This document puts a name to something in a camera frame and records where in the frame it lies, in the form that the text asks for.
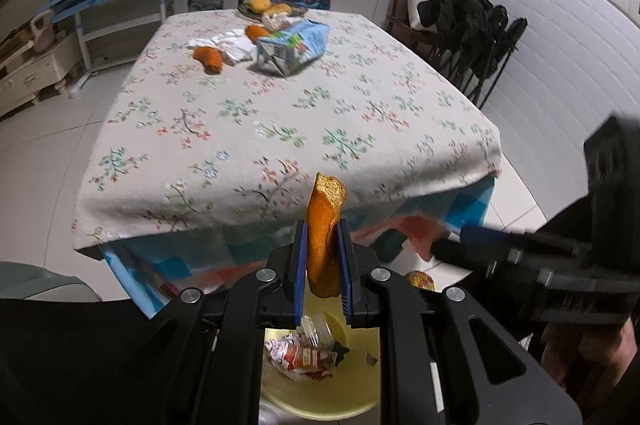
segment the black metal frame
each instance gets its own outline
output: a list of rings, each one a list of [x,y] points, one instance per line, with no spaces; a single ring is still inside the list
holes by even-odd
[[[271,252],[267,270],[228,291],[182,291],[73,395],[66,423],[255,424],[264,328],[291,329],[299,320],[305,230],[300,221],[295,241]],[[381,269],[372,249],[352,245],[345,222],[337,232],[346,320],[380,328],[382,423],[582,422],[575,403],[467,292],[418,290]],[[517,370],[505,377],[501,363],[513,358]],[[432,361],[444,413],[436,411]]]

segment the plastic wrapper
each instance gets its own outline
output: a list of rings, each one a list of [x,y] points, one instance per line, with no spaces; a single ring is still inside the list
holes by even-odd
[[[327,351],[334,347],[334,337],[323,312],[306,313],[302,316],[301,325],[312,347]]]
[[[322,55],[328,39],[329,27],[312,20],[260,37],[256,41],[256,67],[260,71],[286,77]]]
[[[338,354],[314,348],[308,337],[290,333],[281,339],[264,342],[271,363],[287,377],[301,380],[322,380],[332,376]]]

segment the plate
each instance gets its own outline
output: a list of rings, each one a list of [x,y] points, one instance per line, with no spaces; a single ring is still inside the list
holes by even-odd
[[[276,4],[279,4],[279,3],[278,2],[271,3],[272,6],[275,6]],[[304,6],[298,6],[296,4],[290,4],[289,6],[291,7],[291,13],[289,14],[291,17],[302,17],[308,11],[308,8]],[[249,6],[246,2],[238,6],[238,12],[240,12],[245,17],[248,17],[249,19],[253,19],[259,22],[262,21],[262,14],[256,14],[255,12],[252,12],[249,9]]]

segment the floral tablecloth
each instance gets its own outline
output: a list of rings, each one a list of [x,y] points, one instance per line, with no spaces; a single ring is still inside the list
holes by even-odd
[[[174,15],[116,97],[78,195],[75,248],[304,217],[316,172],[345,210],[457,189],[500,166],[497,128],[362,16],[311,10],[325,54],[288,78],[252,63],[208,74],[188,41],[249,24],[234,10]]]

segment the folded clothes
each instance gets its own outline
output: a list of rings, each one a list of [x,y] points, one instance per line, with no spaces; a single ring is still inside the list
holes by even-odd
[[[218,48],[226,55],[231,64],[255,59],[255,46],[244,34],[242,28],[226,31],[210,39],[196,38],[189,41],[189,47],[195,48],[198,46]]]

